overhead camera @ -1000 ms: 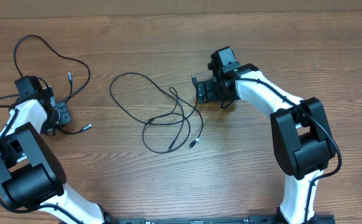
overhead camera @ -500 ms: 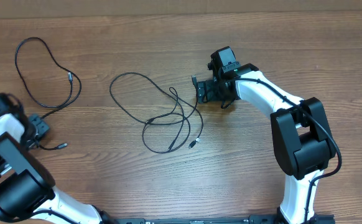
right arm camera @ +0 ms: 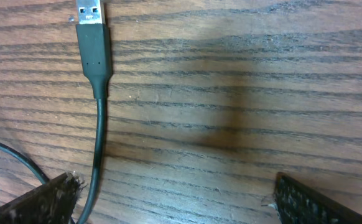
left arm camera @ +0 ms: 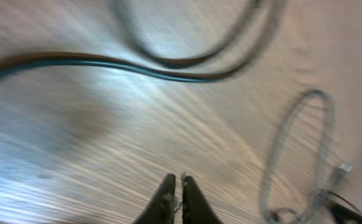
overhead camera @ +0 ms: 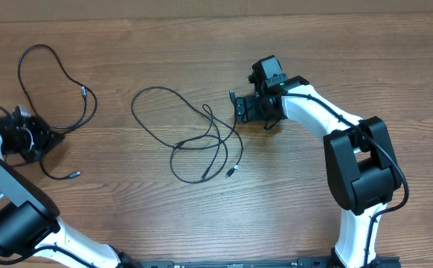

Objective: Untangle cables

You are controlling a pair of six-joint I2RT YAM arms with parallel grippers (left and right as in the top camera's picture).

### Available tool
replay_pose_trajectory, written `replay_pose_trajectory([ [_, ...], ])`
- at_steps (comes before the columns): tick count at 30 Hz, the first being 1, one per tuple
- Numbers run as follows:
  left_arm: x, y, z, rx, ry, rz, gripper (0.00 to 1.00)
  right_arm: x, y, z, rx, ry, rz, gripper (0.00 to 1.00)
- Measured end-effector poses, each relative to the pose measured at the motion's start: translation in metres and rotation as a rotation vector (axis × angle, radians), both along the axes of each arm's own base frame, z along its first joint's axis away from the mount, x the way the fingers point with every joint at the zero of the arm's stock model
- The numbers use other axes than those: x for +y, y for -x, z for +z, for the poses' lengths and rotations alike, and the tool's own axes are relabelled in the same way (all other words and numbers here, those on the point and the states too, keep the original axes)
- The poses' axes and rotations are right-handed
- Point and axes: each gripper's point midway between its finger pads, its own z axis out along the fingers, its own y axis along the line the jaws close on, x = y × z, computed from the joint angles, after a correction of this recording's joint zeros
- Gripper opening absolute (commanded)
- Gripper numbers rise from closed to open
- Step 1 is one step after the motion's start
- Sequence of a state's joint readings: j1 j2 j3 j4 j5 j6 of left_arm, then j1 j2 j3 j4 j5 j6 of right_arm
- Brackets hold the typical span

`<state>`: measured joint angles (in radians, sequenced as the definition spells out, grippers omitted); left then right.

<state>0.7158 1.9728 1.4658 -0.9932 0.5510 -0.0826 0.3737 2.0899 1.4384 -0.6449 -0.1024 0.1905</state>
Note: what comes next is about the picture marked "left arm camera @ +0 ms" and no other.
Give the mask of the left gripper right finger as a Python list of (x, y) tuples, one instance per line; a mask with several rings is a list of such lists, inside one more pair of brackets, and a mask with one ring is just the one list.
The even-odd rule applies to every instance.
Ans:
[(195, 179), (182, 175), (182, 223), (223, 224), (217, 217)]

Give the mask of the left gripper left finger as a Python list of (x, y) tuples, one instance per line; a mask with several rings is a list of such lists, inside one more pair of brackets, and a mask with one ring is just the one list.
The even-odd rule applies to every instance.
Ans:
[(175, 186), (175, 175), (167, 174), (133, 224), (174, 224)]

